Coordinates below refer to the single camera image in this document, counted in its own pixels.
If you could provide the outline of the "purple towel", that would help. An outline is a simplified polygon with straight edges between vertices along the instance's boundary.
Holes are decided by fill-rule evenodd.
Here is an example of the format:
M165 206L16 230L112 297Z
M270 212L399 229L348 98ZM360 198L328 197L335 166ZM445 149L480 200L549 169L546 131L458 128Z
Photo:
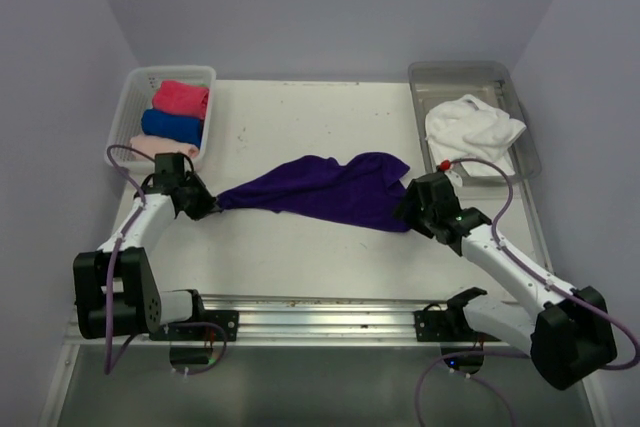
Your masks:
M405 233L394 217L406 194L401 179L410 167L397 157L366 152L346 164L314 155L282 164L217 196L223 210L293 213L382 232Z

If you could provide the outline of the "pink red towel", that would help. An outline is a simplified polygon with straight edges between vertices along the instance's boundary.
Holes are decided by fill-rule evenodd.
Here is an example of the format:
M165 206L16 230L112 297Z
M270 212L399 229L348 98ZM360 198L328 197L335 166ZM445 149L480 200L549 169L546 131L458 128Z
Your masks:
M151 100L154 109L175 116L204 120L209 101L209 89L176 80L164 80Z

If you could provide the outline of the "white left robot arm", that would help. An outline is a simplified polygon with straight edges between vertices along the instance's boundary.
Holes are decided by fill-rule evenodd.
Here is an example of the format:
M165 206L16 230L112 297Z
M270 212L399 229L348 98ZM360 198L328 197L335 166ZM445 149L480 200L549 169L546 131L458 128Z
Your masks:
M208 316L195 289L160 291L150 254L181 214L199 221L218 211L191 162L180 153L158 154L154 172L134 196L119 229L97 250L73 262L75 305L85 339L154 334L172 324L185 339L201 337Z

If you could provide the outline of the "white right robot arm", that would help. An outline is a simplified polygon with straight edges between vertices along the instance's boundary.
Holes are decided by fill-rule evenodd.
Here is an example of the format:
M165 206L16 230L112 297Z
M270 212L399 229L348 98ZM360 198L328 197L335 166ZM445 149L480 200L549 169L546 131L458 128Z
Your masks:
M538 373L565 390L617 357L606 302L592 287L577 289L517 249L497 222L463 208L443 172L410 182L395 215L412 230L481 268L515 300L506 304L479 287L441 310L414 314L419 341L471 341L484 334L529 356Z

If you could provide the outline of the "light pink rolled towel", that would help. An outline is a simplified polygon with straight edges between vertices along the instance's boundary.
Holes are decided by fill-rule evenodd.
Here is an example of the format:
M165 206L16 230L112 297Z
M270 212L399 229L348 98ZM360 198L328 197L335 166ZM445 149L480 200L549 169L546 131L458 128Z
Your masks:
M135 149L133 156L136 160L145 160L146 157L154 158L162 153L182 153L195 159L200 153L195 145L144 134L132 137L129 145Z

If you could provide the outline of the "white towel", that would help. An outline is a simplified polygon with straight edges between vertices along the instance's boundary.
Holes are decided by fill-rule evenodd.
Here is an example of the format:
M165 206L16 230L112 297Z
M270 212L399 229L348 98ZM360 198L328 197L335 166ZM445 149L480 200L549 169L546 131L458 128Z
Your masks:
M524 122L466 94L431 108L425 115L425 140L432 160L470 158L463 165L470 177L490 177L496 171L486 161L513 176L509 149L526 131Z

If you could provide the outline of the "blue rolled towel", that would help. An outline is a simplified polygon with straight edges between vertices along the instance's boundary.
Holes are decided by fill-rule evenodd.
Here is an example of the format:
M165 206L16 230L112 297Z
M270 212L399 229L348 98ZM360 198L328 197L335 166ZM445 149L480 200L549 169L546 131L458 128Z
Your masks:
M200 148L204 122L195 117L147 109L141 117L141 129L146 135L168 138Z

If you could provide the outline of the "white plastic basket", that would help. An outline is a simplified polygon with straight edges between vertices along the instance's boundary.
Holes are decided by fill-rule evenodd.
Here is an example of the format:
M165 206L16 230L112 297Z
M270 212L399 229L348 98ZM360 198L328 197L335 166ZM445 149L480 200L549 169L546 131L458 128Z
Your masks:
M200 168L213 115L216 71L209 66L137 68L125 80L109 132L105 155L125 169L153 171L148 157L158 153L189 154Z

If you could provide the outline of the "clear plastic bin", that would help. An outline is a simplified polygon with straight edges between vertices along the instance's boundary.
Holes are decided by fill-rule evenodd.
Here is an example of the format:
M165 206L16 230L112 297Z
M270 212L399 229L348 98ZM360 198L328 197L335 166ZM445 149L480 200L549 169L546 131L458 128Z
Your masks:
M409 86L425 170L445 160L461 186L537 176L541 163L509 71L492 61L416 62Z

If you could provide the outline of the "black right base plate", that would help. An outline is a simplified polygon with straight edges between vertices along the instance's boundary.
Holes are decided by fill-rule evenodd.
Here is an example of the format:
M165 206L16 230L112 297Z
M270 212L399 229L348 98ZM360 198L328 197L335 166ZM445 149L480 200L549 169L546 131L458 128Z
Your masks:
M418 342L475 342L480 334L468 325L460 307L431 303L413 312Z

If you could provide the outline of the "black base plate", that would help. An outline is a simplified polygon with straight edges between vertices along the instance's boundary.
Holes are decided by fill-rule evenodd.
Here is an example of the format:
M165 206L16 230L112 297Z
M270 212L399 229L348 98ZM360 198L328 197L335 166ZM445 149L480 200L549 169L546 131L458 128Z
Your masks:
M480 334L468 325L460 307L431 303L413 312L418 342L475 342Z
M171 323L151 333L149 339L165 342L235 342L240 326L236 310L205 310L197 320Z

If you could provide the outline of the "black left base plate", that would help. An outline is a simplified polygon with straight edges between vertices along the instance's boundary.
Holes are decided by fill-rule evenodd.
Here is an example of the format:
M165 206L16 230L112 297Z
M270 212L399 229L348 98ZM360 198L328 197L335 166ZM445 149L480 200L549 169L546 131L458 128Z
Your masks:
M240 326L236 310L205 310L197 320L171 323L151 333L149 339L165 342L235 342Z

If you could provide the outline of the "aluminium mounting rail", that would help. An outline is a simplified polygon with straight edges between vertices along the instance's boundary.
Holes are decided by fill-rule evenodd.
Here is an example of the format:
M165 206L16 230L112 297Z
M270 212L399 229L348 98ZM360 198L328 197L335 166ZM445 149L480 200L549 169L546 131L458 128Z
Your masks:
M535 316L513 302L480 295L467 303L425 300L371 300L206 296L205 310L236 310L239 346L465 346L474 342L418 342L413 312L428 304L460 307L476 341L526 351Z

